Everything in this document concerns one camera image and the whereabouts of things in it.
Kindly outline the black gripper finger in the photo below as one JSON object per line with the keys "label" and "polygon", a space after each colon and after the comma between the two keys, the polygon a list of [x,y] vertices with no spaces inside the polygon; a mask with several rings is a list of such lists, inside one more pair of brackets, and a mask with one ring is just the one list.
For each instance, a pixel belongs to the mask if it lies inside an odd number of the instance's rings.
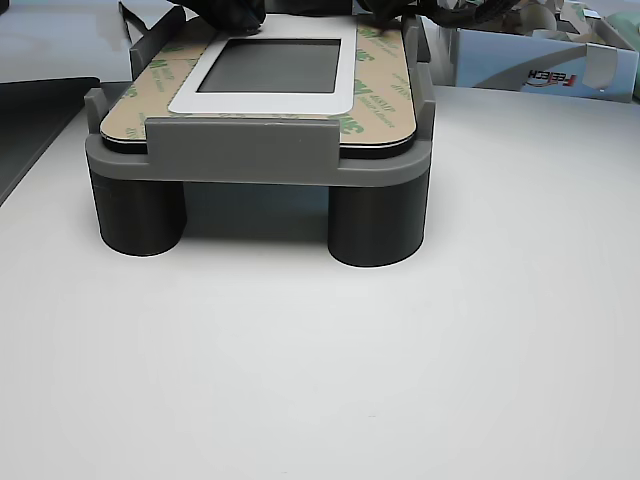
{"label": "black gripper finger", "polygon": [[233,33],[253,33],[266,18],[263,0],[204,0],[197,13],[213,28]]}

